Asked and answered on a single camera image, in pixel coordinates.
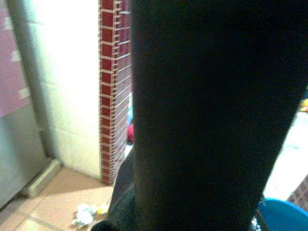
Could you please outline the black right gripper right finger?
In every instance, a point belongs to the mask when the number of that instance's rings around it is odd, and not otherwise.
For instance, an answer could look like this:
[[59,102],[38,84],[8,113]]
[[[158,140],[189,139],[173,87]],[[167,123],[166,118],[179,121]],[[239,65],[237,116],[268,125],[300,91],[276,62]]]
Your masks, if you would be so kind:
[[267,231],[267,230],[268,227],[257,206],[255,213],[251,219],[250,231]]

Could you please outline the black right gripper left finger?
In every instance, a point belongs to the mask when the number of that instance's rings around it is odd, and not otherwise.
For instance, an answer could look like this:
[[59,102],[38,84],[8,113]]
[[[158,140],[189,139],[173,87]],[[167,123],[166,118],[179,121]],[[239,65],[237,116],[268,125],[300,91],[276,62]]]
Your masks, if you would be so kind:
[[119,168],[106,217],[92,227],[94,231],[136,229],[134,164],[135,150],[132,149]]

